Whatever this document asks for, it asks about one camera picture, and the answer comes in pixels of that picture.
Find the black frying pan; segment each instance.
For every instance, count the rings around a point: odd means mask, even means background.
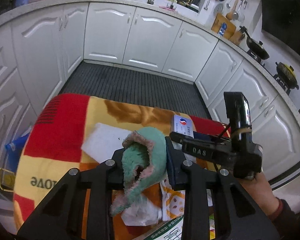
[[[268,59],[270,57],[268,52],[266,52],[266,50],[262,47],[263,43],[261,41],[256,42],[254,39],[252,39],[248,34],[246,27],[240,26],[240,31],[245,32],[247,34],[247,46],[249,49],[251,49],[251,51],[254,54],[259,56],[263,60]]]

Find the tablecloth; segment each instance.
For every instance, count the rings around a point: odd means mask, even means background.
[[[224,124],[208,119],[164,110],[114,102],[78,94],[54,97],[38,117],[22,151],[14,187],[14,218],[17,229],[31,214],[49,190],[70,169],[92,169],[98,163],[81,150],[81,145],[97,122],[127,130],[152,126],[169,135],[171,119],[178,114],[190,118],[194,131],[217,135]],[[197,159],[202,167],[214,170],[213,164]],[[143,192],[155,205],[161,207],[159,184]],[[86,204],[89,203],[87,191]],[[127,227],[120,215],[113,218],[116,240],[131,240],[150,227]],[[87,208],[82,223],[85,238]]]

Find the green towel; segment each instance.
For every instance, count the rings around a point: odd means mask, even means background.
[[[133,131],[122,146],[126,148],[122,156],[124,194],[113,201],[112,216],[130,207],[146,188],[160,182],[166,170],[166,141],[158,129]]]

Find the kitchen floor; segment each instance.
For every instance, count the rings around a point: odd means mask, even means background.
[[[112,66],[82,62],[60,93],[96,96],[210,119],[194,84]]]

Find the clear plastic packaging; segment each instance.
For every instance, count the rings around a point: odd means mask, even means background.
[[[126,226],[156,225],[162,218],[162,210],[141,194],[131,207],[122,212],[121,218]]]

